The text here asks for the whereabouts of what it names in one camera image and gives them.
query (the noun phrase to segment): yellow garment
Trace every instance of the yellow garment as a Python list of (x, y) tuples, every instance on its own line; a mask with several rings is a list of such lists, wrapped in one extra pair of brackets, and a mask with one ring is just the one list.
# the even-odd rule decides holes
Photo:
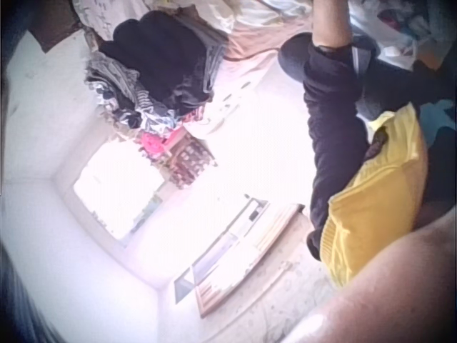
[(388, 135), (381, 152), (329, 201), (321, 259), (340, 286), (409, 233), (421, 207), (427, 150), (413, 106), (372, 123), (374, 129), (381, 126)]

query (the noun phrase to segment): window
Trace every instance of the window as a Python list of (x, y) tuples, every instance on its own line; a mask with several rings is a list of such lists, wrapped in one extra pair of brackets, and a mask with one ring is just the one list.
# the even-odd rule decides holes
[(174, 296), (176, 303), (178, 304), (187, 296), (187, 294), (192, 292), (194, 288), (194, 276), (189, 268), (174, 282)]
[(176, 303), (195, 289), (201, 317), (215, 310), (245, 279), (297, 212), (247, 197), (213, 244), (174, 282)]
[(229, 227), (191, 267), (201, 317), (215, 310), (261, 261), (298, 211), (269, 204), (257, 222), (234, 234)]
[(74, 184), (76, 195), (114, 238), (135, 232), (160, 205), (158, 169), (131, 141), (109, 141), (92, 156)]
[(268, 202), (251, 198), (245, 194), (243, 197), (236, 197), (238, 202), (229, 197), (221, 197), (220, 202), (229, 206), (228, 213), (232, 213), (230, 224), (224, 230), (222, 237), (219, 237), (206, 253), (194, 263), (192, 269), (187, 269), (174, 282), (176, 303), (178, 304), (189, 292), (195, 288), (195, 284), (201, 282), (205, 275), (211, 270), (222, 255), (238, 241), (238, 237), (245, 235), (260, 217)]

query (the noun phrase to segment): folded clothes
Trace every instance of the folded clothes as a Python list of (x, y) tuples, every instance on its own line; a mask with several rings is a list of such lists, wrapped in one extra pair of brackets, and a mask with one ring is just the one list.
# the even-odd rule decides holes
[(99, 51), (86, 68), (86, 83), (99, 95), (99, 103), (131, 129), (168, 136), (180, 126), (176, 112), (149, 96), (139, 82), (139, 73)]
[(99, 51), (137, 70), (150, 98), (181, 118), (211, 97), (224, 44), (222, 35), (210, 31), (187, 19), (151, 11), (139, 21), (118, 25), (113, 41), (104, 42)]

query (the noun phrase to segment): human arm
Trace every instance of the human arm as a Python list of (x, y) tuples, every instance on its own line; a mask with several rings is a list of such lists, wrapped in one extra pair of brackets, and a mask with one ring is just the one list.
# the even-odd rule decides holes
[(456, 208), (385, 248), (282, 343), (455, 342)]
[(366, 128), (356, 116), (361, 85), (353, 69), (350, 43), (347, 0), (315, 0), (313, 44), (303, 85), (316, 164), (310, 208), (315, 231), (308, 236), (308, 248), (316, 259), (320, 259), (328, 201), (347, 186), (368, 149)]

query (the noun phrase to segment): bare skin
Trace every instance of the bare skin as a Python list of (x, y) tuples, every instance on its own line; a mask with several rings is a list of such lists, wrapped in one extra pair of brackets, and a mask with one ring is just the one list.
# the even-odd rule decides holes
[(314, 46), (337, 49), (351, 42), (348, 0), (314, 0)]
[(452, 342), (455, 292), (454, 207), (384, 249), (282, 343)]

